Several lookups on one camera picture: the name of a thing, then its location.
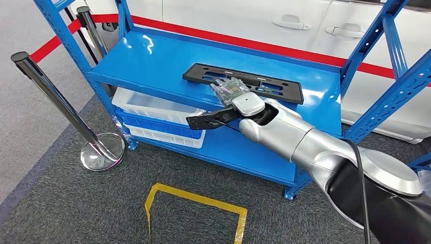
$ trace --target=white plastic bin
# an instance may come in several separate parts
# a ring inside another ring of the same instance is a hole
[[[171,102],[121,87],[117,88],[112,104],[124,112],[188,125],[186,117],[205,110]]]
[[[140,127],[129,126],[126,124],[125,126],[129,128],[130,134],[134,136],[145,137],[148,139],[164,141],[164,142],[169,142],[169,143],[174,143],[174,144],[189,146],[194,148],[201,148],[203,139],[205,137],[205,131],[202,131],[202,135],[199,139],[193,139],[189,137],[168,134],[160,131],[153,131],[153,130],[148,130]]]

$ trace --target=car door handle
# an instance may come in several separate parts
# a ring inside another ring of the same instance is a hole
[[[334,36],[343,36],[343,37],[353,37],[353,38],[362,38],[364,32],[355,32],[352,30],[341,29],[336,26],[328,26],[325,28],[325,31]]]
[[[299,29],[302,31],[311,29],[311,25],[300,21],[298,16],[291,14],[283,15],[280,19],[274,19],[272,23],[281,27]]]

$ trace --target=black tray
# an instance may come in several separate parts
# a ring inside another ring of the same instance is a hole
[[[231,77],[241,79],[251,92],[259,96],[296,104],[304,103],[301,84],[291,80],[282,80],[203,64],[193,64],[182,75],[184,80],[203,84],[216,84],[216,79]]]

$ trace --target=white car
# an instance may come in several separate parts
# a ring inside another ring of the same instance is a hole
[[[381,2],[385,0],[127,1],[132,15],[341,58],[349,57],[380,11]],[[85,4],[93,14],[117,13],[114,0],[76,0],[72,10]],[[409,66],[431,48],[430,10],[431,1],[410,0],[395,19]],[[391,68],[384,36],[364,62]],[[342,101],[342,121],[355,122],[393,82],[356,72]],[[427,87],[375,132],[410,143],[431,136],[430,99],[431,87]]]

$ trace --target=blue plastic bin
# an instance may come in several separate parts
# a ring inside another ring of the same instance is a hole
[[[194,131],[189,126],[172,123],[155,118],[125,113],[122,109],[117,108],[116,113],[121,116],[124,123],[129,126],[140,127],[153,131],[160,131],[172,135],[184,136],[192,139],[201,138],[202,131]]]

